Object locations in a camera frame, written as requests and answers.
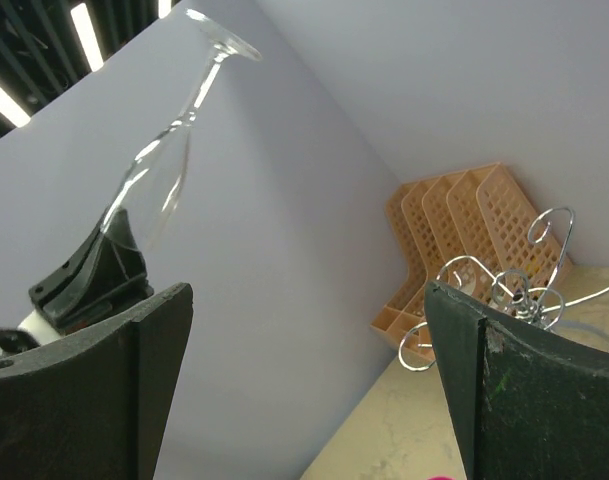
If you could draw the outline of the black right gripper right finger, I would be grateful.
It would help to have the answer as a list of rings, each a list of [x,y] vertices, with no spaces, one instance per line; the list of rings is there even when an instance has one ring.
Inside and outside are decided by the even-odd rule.
[[[609,353],[439,281],[424,309],[469,479],[609,479]]]

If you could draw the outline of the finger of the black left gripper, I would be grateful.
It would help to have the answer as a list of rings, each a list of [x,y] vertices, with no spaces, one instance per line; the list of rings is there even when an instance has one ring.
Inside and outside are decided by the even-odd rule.
[[[128,210],[119,207],[107,224],[99,222],[91,233],[104,235],[104,318],[110,318],[149,297],[143,253],[131,229]],[[90,325],[58,325],[62,334],[71,334]]]
[[[104,318],[104,235],[91,233],[50,275],[29,289],[50,325],[93,325]]]

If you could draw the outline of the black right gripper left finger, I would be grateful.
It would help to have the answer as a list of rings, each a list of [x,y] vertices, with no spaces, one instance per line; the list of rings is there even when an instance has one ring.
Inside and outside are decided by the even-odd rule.
[[[193,319],[177,283],[0,360],[0,479],[151,479]]]

